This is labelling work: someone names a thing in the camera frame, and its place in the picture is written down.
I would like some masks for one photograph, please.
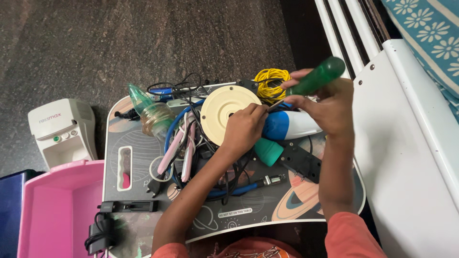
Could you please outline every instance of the green screwdriver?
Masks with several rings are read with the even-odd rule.
[[[325,61],[321,62],[314,70],[301,78],[297,85],[286,89],[285,96],[310,95],[327,83],[339,78],[345,70],[346,64],[341,58],[330,56],[325,59]],[[268,108],[268,112],[282,103],[284,103],[284,100],[276,102]]]

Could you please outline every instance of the hand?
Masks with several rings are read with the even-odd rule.
[[[299,80],[312,69],[292,72],[291,80],[285,81],[281,88],[287,89],[298,84]],[[317,92],[318,103],[300,95],[286,97],[285,103],[306,111],[328,135],[354,136],[352,121],[352,100],[354,87],[349,79],[339,78],[322,87]]]
[[[236,161],[260,139],[264,121],[268,117],[267,105],[251,103],[229,117],[225,138],[219,150],[224,150]]]

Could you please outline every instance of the lap desk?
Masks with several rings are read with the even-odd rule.
[[[162,213],[180,194],[174,189],[171,180],[165,183],[162,192],[151,198],[146,193],[146,186],[151,179],[150,163],[154,158],[163,155],[156,137],[142,133],[141,123],[129,121],[114,116],[115,111],[121,113],[133,108],[129,97],[121,99],[111,109],[107,120],[107,136],[104,171],[104,201],[143,201],[158,200],[159,208],[154,213],[113,213],[117,220],[117,228],[123,231],[123,242],[111,250],[112,257],[144,257],[151,253],[151,243],[155,225]],[[325,133],[311,135],[313,155],[322,158],[325,146]],[[291,140],[309,151],[308,137]],[[132,147],[132,188],[126,191],[117,189],[117,173],[119,149]],[[156,170],[159,161],[152,165]],[[175,162],[177,171],[181,171],[181,162]],[[187,242],[196,241],[208,236],[242,228],[288,222],[325,221],[319,203],[319,185],[308,179],[301,182],[301,176],[279,164],[268,167],[258,159],[250,161],[246,171],[250,181],[254,182],[266,175],[279,175],[281,182],[247,192],[240,197],[231,196],[228,204],[223,206],[221,201],[205,202],[193,224],[188,229]],[[354,203],[355,210],[361,212],[365,201],[365,189],[360,172],[354,168]],[[239,184],[245,185],[247,176],[242,174]]]

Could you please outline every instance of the blue and white hair dryer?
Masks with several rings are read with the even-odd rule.
[[[321,131],[308,113],[295,111],[271,113],[263,127],[263,135],[270,140],[291,140]]]

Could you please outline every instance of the yellow cable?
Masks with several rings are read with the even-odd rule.
[[[256,76],[255,76],[255,81],[263,81],[265,79],[271,79],[271,78],[282,78],[284,81],[290,80],[290,74],[286,70],[280,70],[276,68],[270,68],[270,69],[264,69],[261,70]],[[261,98],[268,98],[268,97],[273,97],[276,96],[280,93],[279,96],[272,98],[272,99],[261,99],[265,102],[274,104],[275,102],[285,98],[285,92],[282,92],[283,90],[277,86],[274,88],[271,88],[268,86],[269,82],[272,82],[273,80],[267,80],[264,82],[258,83],[258,92],[257,96]]]

